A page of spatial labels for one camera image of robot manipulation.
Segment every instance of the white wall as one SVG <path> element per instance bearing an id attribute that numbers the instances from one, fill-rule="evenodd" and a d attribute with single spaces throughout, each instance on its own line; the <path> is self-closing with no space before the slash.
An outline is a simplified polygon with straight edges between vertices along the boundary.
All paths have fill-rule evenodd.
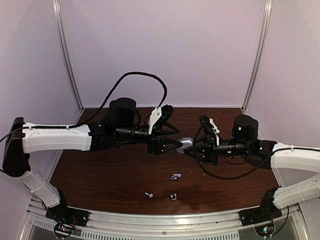
<path id="1" fill-rule="evenodd" d="M 78 110 L 62 59 L 52 1 L 0 0 L 0 6 L 0 136 L 10 130 L 15 117 L 39 124 L 74 123 Z M 31 161 L 48 176 L 56 154 L 32 154 Z M 30 198 L 20 182 L 0 174 L 1 239 L 17 239 Z"/>
<path id="2" fill-rule="evenodd" d="M 265 139 L 320 147 L 320 5 L 273 1 L 272 17 L 249 113 Z M 286 185 L 314 173 L 284 169 Z M 313 240 L 319 239 L 320 199 L 302 203 Z"/>
<path id="3" fill-rule="evenodd" d="M 240 107 L 260 36 L 264 0 L 61 1 L 66 41 L 85 107 L 97 107 L 130 71 L 149 72 L 176 107 Z M 156 106 L 162 88 L 127 77 L 111 99 Z"/>

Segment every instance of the white backdrop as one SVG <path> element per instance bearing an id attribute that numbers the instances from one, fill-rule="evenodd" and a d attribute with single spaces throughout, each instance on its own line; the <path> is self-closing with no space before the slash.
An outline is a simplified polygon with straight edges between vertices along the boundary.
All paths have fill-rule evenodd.
<path id="1" fill-rule="evenodd" d="M 240 107 L 260 36 L 264 0 L 61 1 L 84 107 L 97 107 L 130 71 L 158 75 L 175 107 Z M 153 79 L 127 77 L 111 99 L 155 106 Z"/>
<path id="2" fill-rule="evenodd" d="M 52 2 L 0 0 L 0 6 L 0 138 L 16 117 L 36 124 L 73 124 L 79 113 Z M 3 153 L 2 142 L 0 156 Z M 56 155 L 56 151 L 37 152 L 30 162 L 48 177 Z M 0 239 L 18 239 L 30 198 L 21 182 L 0 172 Z"/>
<path id="3" fill-rule="evenodd" d="M 269 35 L 249 113 L 265 139 L 320 147 L 320 5 L 318 0 L 273 1 Z M 285 185 L 314 173 L 283 169 Z M 319 240 L 320 199 L 301 205 L 313 240 Z"/>

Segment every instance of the wooden table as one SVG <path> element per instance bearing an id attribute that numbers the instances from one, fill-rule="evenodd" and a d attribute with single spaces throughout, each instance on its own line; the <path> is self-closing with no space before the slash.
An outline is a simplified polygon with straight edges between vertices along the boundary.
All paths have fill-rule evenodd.
<path id="1" fill-rule="evenodd" d="M 141 108 L 146 116 L 151 108 Z M 95 109 L 86 109 L 81 120 Z M 104 109 L 98 116 L 101 119 Z M 170 123 L 180 129 L 171 137 L 194 137 L 199 116 L 214 119 L 223 138 L 231 137 L 238 108 L 175 108 Z M 229 159 L 241 162 L 241 158 Z M 253 167 L 230 165 L 220 159 L 218 166 L 205 165 L 220 176 L 237 176 Z M 172 181 L 174 173 L 182 174 Z M 271 170 L 258 169 L 239 180 L 219 180 L 204 174 L 196 161 L 175 150 L 162 156 L 147 154 L 147 145 L 126 145 L 102 152 L 65 150 L 51 183 L 61 189 L 71 207 L 124 214 L 190 214 L 251 207 L 260 204 L 266 190 L 278 186 Z M 149 198 L 145 192 L 153 193 Z M 172 201 L 170 194 L 177 193 Z"/>

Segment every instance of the white panel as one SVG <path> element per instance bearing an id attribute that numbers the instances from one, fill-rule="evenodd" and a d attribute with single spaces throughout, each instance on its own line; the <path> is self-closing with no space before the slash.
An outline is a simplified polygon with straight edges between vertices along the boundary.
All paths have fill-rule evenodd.
<path id="1" fill-rule="evenodd" d="M 240 107 L 260 36 L 264 0 L 68 0 L 61 12 L 81 100 L 97 107 L 130 71 L 155 74 L 175 107 Z M 155 107 L 163 90 L 129 76 L 115 91 Z"/>
<path id="2" fill-rule="evenodd" d="M 15 117 L 39 124 L 73 124 L 77 107 L 62 59 L 52 1 L 0 0 L 0 136 Z M 3 156 L 4 144 L 0 145 Z M 31 155 L 48 176 L 56 151 Z M 30 193 L 0 173 L 1 239 L 16 240 Z"/>
<path id="3" fill-rule="evenodd" d="M 317 0 L 273 1 L 263 59 L 248 111 L 265 139 L 320 147 L 320 5 Z M 283 169 L 285 183 L 314 173 Z M 313 240 L 319 239 L 320 199 L 301 205 Z"/>

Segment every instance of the wood surface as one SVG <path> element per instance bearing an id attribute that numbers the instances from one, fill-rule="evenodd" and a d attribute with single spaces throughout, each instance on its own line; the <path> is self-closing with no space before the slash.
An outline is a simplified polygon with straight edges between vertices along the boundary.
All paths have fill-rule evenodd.
<path id="1" fill-rule="evenodd" d="M 142 116 L 151 108 L 140 108 Z M 106 113 L 97 116 L 100 120 Z M 86 109 L 81 120 L 95 109 Z M 231 137 L 238 108 L 175 108 L 170 123 L 180 129 L 173 139 L 194 137 L 199 116 L 214 119 L 223 138 Z M 229 159 L 241 162 L 241 158 Z M 223 158 L 218 166 L 205 164 L 220 176 L 237 176 L 253 167 L 230 165 Z M 180 173 L 178 181 L 172 174 Z M 271 170 L 258 169 L 238 180 L 219 180 L 204 174 L 196 161 L 175 150 L 161 156 L 147 154 L 146 144 L 125 145 L 102 152 L 65 150 L 51 183 L 62 190 L 71 207 L 124 214 L 190 214 L 239 209 L 259 205 L 266 190 L 278 186 Z M 153 193 L 149 198 L 145 192 Z M 176 193 L 172 201 L 170 194 Z"/>

